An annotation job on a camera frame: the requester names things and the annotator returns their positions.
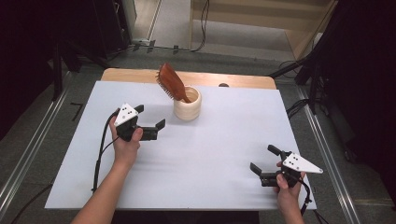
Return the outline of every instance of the brown brush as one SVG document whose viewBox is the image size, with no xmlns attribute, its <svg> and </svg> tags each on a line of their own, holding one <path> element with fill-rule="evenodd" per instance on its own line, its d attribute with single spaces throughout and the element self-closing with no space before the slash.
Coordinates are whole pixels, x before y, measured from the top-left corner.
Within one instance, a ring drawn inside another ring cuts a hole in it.
<svg viewBox="0 0 396 224">
<path fill-rule="evenodd" d="M 161 66 L 157 82 L 171 99 L 191 103 L 186 95 L 183 82 L 169 63 L 164 63 Z"/>
</svg>

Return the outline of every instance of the white table surface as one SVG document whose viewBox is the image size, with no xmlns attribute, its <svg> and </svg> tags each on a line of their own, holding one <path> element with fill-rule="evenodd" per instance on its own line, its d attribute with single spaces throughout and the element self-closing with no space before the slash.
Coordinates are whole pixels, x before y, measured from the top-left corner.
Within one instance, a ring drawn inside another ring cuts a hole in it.
<svg viewBox="0 0 396 224">
<path fill-rule="evenodd" d="M 158 140 L 141 142 L 119 209 L 267 210 L 277 209 L 272 188 L 263 188 L 250 171 L 278 170 L 274 145 L 299 154 L 279 91 L 194 86 L 202 96 L 200 116 L 178 119 L 173 101 L 157 84 L 96 82 L 46 203 L 50 209 L 79 209 L 91 188 L 107 118 L 123 103 L 144 105 L 137 124 L 166 126 Z M 105 144 L 111 142 L 107 130 Z M 110 146 L 102 158 L 99 184 L 114 159 Z M 306 193 L 302 188 L 300 204 Z M 308 209 L 315 209 L 313 202 Z"/>
</svg>

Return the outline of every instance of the brush bristles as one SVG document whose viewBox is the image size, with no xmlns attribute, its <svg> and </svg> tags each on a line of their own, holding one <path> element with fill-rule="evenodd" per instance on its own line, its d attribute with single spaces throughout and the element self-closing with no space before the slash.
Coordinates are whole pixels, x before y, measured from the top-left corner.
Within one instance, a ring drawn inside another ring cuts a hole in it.
<svg viewBox="0 0 396 224">
<path fill-rule="evenodd" d="M 157 83 L 158 83 L 158 85 L 160 85 L 161 88 L 163 88 L 163 90 L 166 92 L 166 94 L 168 94 L 168 96 L 173 100 L 173 99 L 174 99 L 174 96 L 173 96 L 173 95 L 171 94 L 171 92 L 169 92 L 169 90 L 166 89 L 165 86 L 161 83 L 160 76 L 157 76 Z"/>
</svg>

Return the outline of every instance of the cup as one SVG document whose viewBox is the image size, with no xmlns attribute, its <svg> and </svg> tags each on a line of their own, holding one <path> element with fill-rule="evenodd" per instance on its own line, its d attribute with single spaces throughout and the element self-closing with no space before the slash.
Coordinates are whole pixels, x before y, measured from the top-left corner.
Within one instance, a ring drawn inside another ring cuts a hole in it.
<svg viewBox="0 0 396 224">
<path fill-rule="evenodd" d="M 184 100 L 174 101 L 174 113 L 183 120 L 196 119 L 201 112 L 201 93 L 191 86 L 186 86 L 185 91 L 191 103 L 185 103 Z"/>
</svg>

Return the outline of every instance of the wrist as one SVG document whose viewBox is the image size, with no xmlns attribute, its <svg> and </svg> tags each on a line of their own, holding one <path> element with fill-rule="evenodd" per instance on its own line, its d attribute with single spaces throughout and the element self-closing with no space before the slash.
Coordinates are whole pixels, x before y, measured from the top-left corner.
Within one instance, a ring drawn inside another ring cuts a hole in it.
<svg viewBox="0 0 396 224">
<path fill-rule="evenodd" d="M 117 173 L 118 175 L 127 176 L 129 171 L 131 170 L 132 165 L 126 164 L 124 162 L 114 162 L 111 167 L 111 171 Z"/>
<path fill-rule="evenodd" d="M 304 224 L 303 216 L 301 215 L 300 209 L 290 209 L 289 211 L 281 211 L 283 218 L 285 218 L 286 223 L 293 224 Z"/>
</svg>

